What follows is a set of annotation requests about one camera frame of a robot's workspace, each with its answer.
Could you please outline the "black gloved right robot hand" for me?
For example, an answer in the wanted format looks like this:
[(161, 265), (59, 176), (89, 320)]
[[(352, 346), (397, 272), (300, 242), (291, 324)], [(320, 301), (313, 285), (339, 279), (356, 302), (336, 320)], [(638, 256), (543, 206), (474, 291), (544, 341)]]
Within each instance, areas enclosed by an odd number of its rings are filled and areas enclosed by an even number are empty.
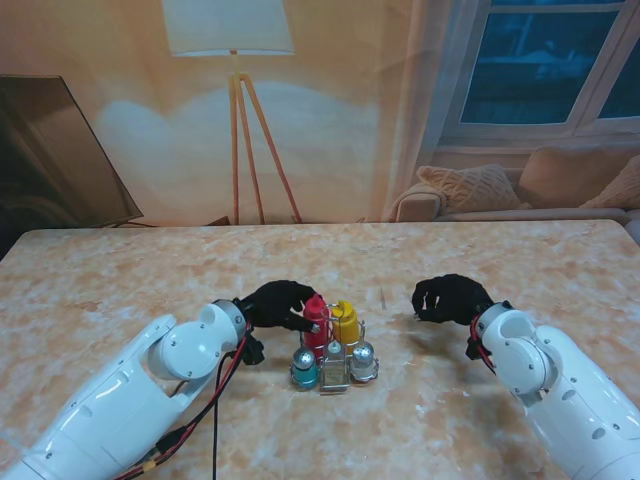
[(495, 304), (485, 288), (471, 278), (446, 274), (418, 282), (411, 304), (420, 321), (455, 322), (469, 326)]

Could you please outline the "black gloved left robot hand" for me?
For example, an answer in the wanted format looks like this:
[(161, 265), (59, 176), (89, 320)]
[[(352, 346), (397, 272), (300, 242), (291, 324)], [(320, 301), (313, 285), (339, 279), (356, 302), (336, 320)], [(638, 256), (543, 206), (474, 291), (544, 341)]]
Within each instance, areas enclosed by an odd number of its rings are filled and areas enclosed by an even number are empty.
[(306, 302), (315, 294), (310, 286), (292, 280), (276, 280), (241, 299), (239, 309), (255, 328), (282, 327), (317, 333), (319, 327), (301, 315)]

